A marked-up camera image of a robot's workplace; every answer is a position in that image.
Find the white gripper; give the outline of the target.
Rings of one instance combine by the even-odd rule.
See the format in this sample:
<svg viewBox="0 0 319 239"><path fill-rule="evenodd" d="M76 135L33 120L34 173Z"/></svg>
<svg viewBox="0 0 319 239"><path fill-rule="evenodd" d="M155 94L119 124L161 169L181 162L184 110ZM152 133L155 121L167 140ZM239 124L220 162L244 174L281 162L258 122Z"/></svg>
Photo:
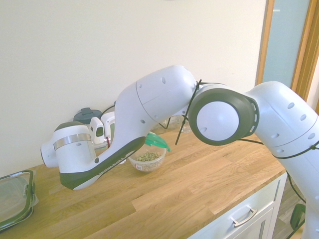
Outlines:
<svg viewBox="0 0 319 239"><path fill-rule="evenodd" d="M112 143L115 129L115 113L109 112L101 116L101 122L104 125L105 140Z"/></svg>

